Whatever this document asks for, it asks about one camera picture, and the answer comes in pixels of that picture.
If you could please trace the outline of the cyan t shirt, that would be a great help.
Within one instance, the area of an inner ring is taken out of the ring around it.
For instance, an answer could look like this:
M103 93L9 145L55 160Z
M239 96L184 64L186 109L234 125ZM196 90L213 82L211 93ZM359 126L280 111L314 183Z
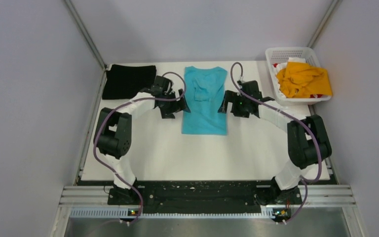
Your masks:
M182 134L227 135L227 116L219 113L225 95L227 70L222 67L186 67L185 98L190 112L184 112Z

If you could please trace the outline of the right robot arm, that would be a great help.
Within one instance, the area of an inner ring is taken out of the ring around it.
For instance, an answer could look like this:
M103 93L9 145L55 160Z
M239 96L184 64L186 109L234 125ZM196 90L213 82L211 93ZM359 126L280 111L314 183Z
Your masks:
M260 205L283 203L305 180L308 168L316 165L317 177L322 161L332 153L323 119L318 115L291 115L270 97L263 97L256 81L238 81L238 91L224 93L218 113L225 114L229 103L231 113L240 118L254 115L277 126L287 134L289 160L272 179L270 187L259 190L254 200Z

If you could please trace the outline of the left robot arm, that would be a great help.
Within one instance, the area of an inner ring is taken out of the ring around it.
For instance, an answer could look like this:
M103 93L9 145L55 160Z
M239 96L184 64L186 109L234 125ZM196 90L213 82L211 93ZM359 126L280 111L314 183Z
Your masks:
M173 81L156 76L149 88L143 88L128 102L114 109L103 108L98 117L93 138L94 158L114 176L109 204L143 204L137 177L124 156L132 143L132 121L158 108L163 119L173 119L180 111L190 112L185 99L187 84L175 92Z

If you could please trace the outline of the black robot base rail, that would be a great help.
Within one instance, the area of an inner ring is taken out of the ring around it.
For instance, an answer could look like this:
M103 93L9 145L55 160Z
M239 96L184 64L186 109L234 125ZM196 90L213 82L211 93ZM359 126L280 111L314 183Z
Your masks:
M136 181L113 187L109 205L142 205L144 214L260 213L268 204L301 204L298 187L282 191L275 181Z

